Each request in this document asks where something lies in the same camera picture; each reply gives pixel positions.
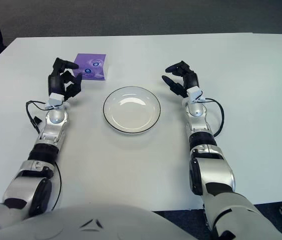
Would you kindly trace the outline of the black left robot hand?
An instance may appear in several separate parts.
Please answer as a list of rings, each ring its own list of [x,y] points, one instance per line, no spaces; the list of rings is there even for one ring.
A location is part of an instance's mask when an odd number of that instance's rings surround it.
[[[74,76],[66,70],[77,70],[78,64],[57,57],[52,68],[52,73],[48,76],[49,94],[59,94],[67,101],[81,92],[82,73]]]

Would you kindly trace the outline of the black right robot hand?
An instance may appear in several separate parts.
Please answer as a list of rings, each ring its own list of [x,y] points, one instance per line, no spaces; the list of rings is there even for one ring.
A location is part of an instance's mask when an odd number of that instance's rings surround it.
[[[171,73],[172,75],[183,79],[183,85],[181,85],[165,75],[162,76],[163,81],[169,86],[170,90],[178,96],[186,98],[188,97],[187,89],[199,87],[197,74],[191,70],[190,66],[184,61],[180,61],[179,63],[167,67],[165,73]]]

